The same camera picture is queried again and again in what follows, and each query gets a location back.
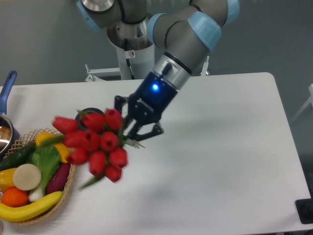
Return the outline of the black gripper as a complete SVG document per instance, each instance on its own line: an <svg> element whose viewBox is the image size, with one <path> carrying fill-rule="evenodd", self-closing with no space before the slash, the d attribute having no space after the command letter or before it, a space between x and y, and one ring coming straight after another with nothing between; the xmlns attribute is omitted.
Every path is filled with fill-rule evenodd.
<svg viewBox="0 0 313 235"><path fill-rule="evenodd" d="M138 89L128 96L116 95L114 108L122 117L127 117L127 125L135 120L134 126L126 135L127 144L139 144L140 141L163 134L160 119L163 111L176 96L177 90L153 72L140 84ZM128 113L123 114L124 105L128 104ZM144 125L153 123L150 132L140 134Z"/></svg>

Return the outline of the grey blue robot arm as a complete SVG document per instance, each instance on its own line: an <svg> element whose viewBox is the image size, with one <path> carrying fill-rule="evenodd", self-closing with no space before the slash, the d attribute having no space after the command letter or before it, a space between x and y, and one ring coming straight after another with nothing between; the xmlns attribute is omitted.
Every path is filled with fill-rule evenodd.
<svg viewBox="0 0 313 235"><path fill-rule="evenodd" d="M173 14L149 15L144 0L79 0L92 30L105 29L116 48L123 80L141 79L128 97L117 95L114 107L128 107L124 143L163 133L162 113L219 41L221 28L237 19L236 0L191 0Z"/></svg>

